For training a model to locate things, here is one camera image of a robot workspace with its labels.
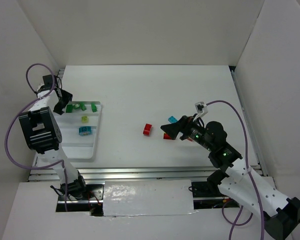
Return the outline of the green tree lego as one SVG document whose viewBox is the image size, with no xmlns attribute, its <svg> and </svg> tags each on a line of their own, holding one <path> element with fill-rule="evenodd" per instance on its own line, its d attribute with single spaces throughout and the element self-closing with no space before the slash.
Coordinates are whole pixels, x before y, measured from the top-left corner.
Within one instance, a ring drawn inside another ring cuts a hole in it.
<svg viewBox="0 0 300 240">
<path fill-rule="evenodd" d="M 79 103 L 79 107 L 80 107 L 80 109 L 81 109 L 82 111 L 86 111 L 86 110 L 87 110 L 86 105 L 85 105 L 83 102 L 80 102 L 80 103 Z"/>
</svg>

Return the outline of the lime green lego brick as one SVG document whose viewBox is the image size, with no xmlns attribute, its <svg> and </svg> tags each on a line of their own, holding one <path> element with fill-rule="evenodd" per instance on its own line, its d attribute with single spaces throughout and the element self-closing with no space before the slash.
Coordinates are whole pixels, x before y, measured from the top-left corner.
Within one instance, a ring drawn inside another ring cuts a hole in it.
<svg viewBox="0 0 300 240">
<path fill-rule="evenodd" d="M 88 123 L 88 122 L 89 122 L 89 117 L 88 117 L 88 116 L 82 116 L 82 117 L 81 117 L 81 122 L 82 122 L 83 124 Z"/>
</svg>

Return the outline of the dark green lego brick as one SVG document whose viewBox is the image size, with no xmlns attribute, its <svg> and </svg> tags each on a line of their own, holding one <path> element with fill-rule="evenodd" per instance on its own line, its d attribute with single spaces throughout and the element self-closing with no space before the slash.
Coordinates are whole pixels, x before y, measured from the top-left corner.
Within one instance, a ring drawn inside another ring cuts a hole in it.
<svg viewBox="0 0 300 240">
<path fill-rule="evenodd" d="M 94 103 L 91 103 L 90 106 L 93 113 L 96 113 L 98 111 L 98 108 Z"/>
</svg>

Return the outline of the round teal lego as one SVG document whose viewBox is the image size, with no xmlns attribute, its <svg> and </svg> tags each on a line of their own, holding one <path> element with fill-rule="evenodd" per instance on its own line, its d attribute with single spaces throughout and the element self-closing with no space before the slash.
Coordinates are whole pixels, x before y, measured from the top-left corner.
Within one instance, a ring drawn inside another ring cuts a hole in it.
<svg viewBox="0 0 300 240">
<path fill-rule="evenodd" d="M 81 126 L 78 129 L 78 134 L 80 136 L 89 136 L 93 133 L 91 126 Z"/>
</svg>

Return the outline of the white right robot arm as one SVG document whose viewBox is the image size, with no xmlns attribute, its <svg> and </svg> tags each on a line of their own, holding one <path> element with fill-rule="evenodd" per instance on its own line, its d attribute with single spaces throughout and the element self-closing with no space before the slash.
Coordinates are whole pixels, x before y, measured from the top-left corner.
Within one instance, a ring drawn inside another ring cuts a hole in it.
<svg viewBox="0 0 300 240">
<path fill-rule="evenodd" d="M 192 116 L 182 116 L 175 123 L 162 125 L 175 140 L 192 139 L 208 150 L 208 158 L 217 169 L 207 183 L 213 192 L 228 196 L 249 210 L 261 221 L 262 229 L 275 240 L 285 240 L 300 224 L 300 200 L 278 191 L 227 142 L 223 125 L 210 121 L 205 126 L 195 123 Z"/>
</svg>

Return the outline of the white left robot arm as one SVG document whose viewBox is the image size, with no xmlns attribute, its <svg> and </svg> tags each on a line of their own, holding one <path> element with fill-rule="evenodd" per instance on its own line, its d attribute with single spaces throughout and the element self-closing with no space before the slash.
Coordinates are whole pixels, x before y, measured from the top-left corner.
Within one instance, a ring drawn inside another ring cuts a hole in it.
<svg viewBox="0 0 300 240">
<path fill-rule="evenodd" d="M 39 159 L 53 165 L 60 180 L 60 188 L 55 192 L 61 197 L 81 200 L 87 191 L 86 183 L 62 148 L 63 137 L 55 119 L 55 114 L 65 113 L 73 95 L 59 87 L 57 76 L 44 75 L 42 79 L 43 85 L 36 94 L 39 100 L 18 115 L 25 142 Z"/>
</svg>

